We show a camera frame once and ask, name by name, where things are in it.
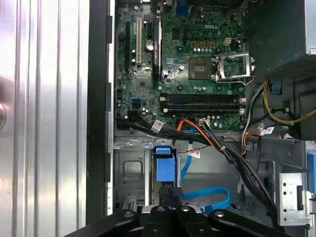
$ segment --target blue plastic latch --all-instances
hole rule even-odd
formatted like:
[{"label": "blue plastic latch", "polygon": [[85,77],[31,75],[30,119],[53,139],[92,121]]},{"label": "blue plastic latch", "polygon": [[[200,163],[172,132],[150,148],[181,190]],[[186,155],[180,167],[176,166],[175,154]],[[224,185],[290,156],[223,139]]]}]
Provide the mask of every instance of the blue plastic latch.
[{"label": "blue plastic latch", "polygon": [[168,157],[157,157],[157,181],[174,182],[175,180],[175,157],[170,147],[156,147],[156,155],[169,155]]},{"label": "blue plastic latch", "polygon": [[308,191],[316,194],[316,153],[307,154],[308,161]]}]

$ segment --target ram slot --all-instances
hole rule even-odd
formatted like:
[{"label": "ram slot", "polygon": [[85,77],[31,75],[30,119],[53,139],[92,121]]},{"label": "ram slot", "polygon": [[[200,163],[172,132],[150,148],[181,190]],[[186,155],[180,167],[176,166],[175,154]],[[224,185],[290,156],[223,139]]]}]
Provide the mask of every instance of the ram slot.
[{"label": "ram slot", "polygon": [[142,29],[143,19],[137,18],[136,20],[136,64],[142,65]]},{"label": "ram slot", "polygon": [[185,95],[185,94],[161,94],[160,101],[174,104],[193,104],[193,103],[237,103],[237,95]]},{"label": "ram slot", "polygon": [[163,108],[164,113],[204,113],[216,112],[220,114],[238,114],[240,113],[239,106],[221,105],[166,105]]}]

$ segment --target motherboard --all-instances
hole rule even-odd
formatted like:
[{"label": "motherboard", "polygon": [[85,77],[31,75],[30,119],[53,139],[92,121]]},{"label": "motherboard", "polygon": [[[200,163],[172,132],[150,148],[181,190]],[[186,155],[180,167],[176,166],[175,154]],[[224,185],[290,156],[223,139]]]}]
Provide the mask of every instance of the motherboard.
[{"label": "motherboard", "polygon": [[[117,11],[117,117],[136,110],[172,128],[186,118],[215,131],[243,129],[243,84],[212,77],[215,55],[243,52],[240,12],[177,4],[123,4]],[[244,72],[241,59],[224,64],[227,77]]]}]

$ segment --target black ram slot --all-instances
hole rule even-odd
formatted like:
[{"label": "black ram slot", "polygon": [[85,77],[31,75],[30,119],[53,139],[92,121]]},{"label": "black ram slot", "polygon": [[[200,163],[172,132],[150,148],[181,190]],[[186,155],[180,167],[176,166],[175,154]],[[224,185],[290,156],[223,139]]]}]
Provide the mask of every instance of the black ram slot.
[{"label": "black ram slot", "polygon": [[166,101],[176,104],[192,104],[192,103],[237,103],[239,97],[237,95],[179,95],[167,94]]},{"label": "black ram slot", "polygon": [[130,68],[130,22],[125,23],[125,70]]},{"label": "black ram slot", "polygon": [[208,105],[167,105],[163,111],[165,113],[202,113],[202,112],[217,112],[224,114],[238,114],[238,106],[208,106]]},{"label": "black ram slot", "polygon": [[161,74],[161,21],[154,21],[154,53],[153,53],[153,79],[158,81]]}]

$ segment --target side panel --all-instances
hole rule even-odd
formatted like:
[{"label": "side panel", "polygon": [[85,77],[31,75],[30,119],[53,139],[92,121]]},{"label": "side panel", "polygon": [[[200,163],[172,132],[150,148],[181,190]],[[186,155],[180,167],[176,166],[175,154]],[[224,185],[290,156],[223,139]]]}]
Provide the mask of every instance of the side panel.
[{"label": "side panel", "polygon": [[89,1],[0,1],[0,233],[85,225]]}]

